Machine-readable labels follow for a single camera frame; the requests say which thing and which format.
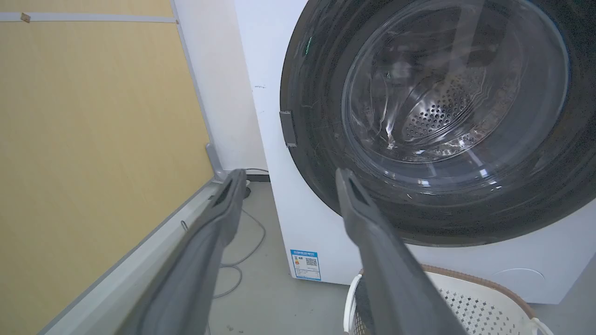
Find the washing machine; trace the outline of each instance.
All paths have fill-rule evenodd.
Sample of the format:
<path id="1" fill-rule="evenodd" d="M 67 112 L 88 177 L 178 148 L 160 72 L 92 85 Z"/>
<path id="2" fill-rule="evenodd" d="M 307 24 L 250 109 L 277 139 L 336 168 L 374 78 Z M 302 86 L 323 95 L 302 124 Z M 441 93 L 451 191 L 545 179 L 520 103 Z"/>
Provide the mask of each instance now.
<path id="1" fill-rule="evenodd" d="M 349 284 L 349 168 L 420 263 L 558 303 L 596 252 L 596 5 L 236 0 L 290 274 Z"/>

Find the blue and white sticker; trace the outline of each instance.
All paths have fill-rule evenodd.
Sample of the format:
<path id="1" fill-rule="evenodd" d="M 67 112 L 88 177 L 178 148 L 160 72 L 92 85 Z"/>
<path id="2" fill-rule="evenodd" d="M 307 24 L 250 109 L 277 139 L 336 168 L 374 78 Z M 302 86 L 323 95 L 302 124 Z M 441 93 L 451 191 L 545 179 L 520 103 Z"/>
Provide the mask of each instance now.
<path id="1" fill-rule="evenodd" d="M 296 278 L 321 281 L 319 256 L 316 252 L 290 249 Z"/>

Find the washing machine door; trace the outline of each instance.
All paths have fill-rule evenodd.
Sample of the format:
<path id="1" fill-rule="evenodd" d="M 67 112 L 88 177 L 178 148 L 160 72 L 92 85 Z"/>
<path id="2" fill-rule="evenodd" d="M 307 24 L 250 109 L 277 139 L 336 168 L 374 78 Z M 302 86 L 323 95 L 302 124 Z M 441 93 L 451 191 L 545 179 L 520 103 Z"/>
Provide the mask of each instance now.
<path id="1" fill-rule="evenodd" d="M 281 80 L 296 166 L 353 170 L 409 243 L 477 245 L 596 195 L 592 1 L 311 0 Z"/>

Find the yellow wooden board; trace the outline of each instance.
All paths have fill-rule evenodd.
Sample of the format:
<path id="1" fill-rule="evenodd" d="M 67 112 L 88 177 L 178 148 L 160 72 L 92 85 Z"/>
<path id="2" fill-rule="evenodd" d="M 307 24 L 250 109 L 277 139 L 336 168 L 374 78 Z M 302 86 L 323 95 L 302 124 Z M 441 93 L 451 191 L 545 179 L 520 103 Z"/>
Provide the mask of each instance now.
<path id="1" fill-rule="evenodd" d="M 175 24 L 0 23 L 0 333 L 33 334 L 212 177 Z"/>
<path id="2" fill-rule="evenodd" d="M 170 0 L 0 0 L 0 12 L 96 13 L 173 17 Z"/>

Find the white plastic basket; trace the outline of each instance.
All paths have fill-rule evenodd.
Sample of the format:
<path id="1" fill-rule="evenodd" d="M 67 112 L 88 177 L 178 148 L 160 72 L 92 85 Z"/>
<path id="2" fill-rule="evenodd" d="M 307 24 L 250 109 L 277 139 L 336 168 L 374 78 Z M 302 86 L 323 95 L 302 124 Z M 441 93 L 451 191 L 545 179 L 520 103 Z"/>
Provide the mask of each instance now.
<path id="1" fill-rule="evenodd" d="M 471 335 L 553 335 L 536 318 L 534 310 L 509 289 L 488 280 L 460 272 L 423 265 L 441 296 Z M 347 292 L 343 330 L 350 335 L 370 335 L 356 313 L 357 275 Z"/>

